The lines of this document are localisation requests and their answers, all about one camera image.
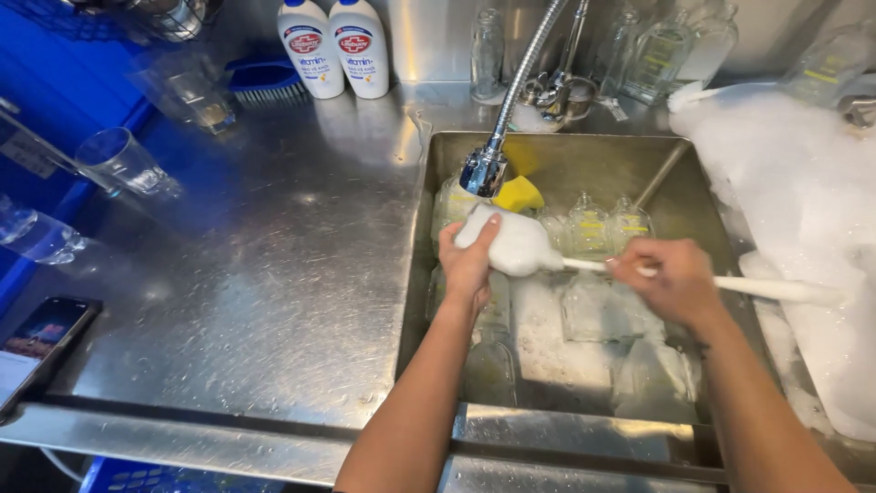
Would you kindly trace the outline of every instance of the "blue scrub brush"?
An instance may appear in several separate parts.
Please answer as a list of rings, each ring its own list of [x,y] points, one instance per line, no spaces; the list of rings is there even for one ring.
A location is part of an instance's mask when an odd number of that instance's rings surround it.
[[[285,54],[230,61],[225,70],[234,70],[228,89],[244,108],[292,108],[310,98]]]

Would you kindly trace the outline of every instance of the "red lifebuoy logo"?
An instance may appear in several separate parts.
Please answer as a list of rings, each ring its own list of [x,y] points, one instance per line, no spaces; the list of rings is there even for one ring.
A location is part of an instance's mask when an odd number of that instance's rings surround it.
[[[319,34],[301,34],[289,40],[289,47],[298,54],[307,54],[314,51],[322,43]]]
[[[356,54],[362,52],[365,48],[371,45],[371,38],[363,36],[362,34],[354,34],[341,39],[337,44],[343,51]]]

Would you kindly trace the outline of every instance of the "lifebuoy soap bottle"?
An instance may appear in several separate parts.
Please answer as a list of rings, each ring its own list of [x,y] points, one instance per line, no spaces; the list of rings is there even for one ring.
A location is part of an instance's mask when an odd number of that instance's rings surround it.
[[[356,96],[381,97],[389,90],[386,36],[380,18],[364,0],[339,0],[328,14],[335,51]]]
[[[335,97],[343,92],[341,62],[332,48],[329,17],[310,0],[284,0],[277,29],[286,53],[311,96]]]

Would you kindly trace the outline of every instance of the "blue basket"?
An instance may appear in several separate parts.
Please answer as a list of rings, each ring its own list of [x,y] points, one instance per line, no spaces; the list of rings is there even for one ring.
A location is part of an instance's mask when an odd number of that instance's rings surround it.
[[[279,493],[283,486],[283,482],[254,477],[95,457],[79,493]]]

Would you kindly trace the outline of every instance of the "sink basin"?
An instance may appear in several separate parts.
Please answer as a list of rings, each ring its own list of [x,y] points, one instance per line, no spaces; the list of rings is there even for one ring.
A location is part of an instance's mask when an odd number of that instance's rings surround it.
[[[431,139],[417,215],[397,377],[427,330],[424,314],[429,275],[436,263],[429,238],[434,195],[443,181],[460,169],[465,155],[475,146],[482,145],[487,136],[485,132],[438,132]],[[583,190],[606,210],[612,209],[623,194],[635,198],[679,139],[513,133],[508,135],[505,153],[511,169],[509,178],[525,175],[541,191],[551,213],[565,214]],[[708,179],[693,149],[682,156],[644,209],[651,215],[658,238],[694,239],[711,255],[716,274],[739,275]],[[515,294],[515,283],[520,282],[512,280],[512,304],[515,304],[515,299],[526,301],[525,297],[529,296],[528,291],[518,290]],[[728,291],[723,291],[722,297],[755,353],[771,369],[774,380],[778,382],[751,303],[747,298]],[[590,360],[581,357],[577,358],[579,361],[568,361],[567,355],[564,362],[559,354],[549,351],[546,354],[536,349],[539,354],[532,356],[529,354],[533,351],[532,341],[526,337],[531,339],[533,334],[535,337],[539,334],[526,332],[525,337],[521,335],[522,328],[515,330],[515,326],[522,327],[526,321],[514,320],[514,313],[512,309],[508,349],[514,359],[517,407],[612,416],[611,364],[608,361],[616,361],[618,355],[607,354],[609,357],[602,357],[601,362],[580,361]],[[680,326],[667,324],[667,336],[667,344],[685,353],[696,365],[699,361],[696,345],[685,331]],[[607,353],[618,351],[616,347],[603,346]],[[706,392],[701,382],[696,393],[696,415],[701,424],[710,423],[709,409],[705,405]]]

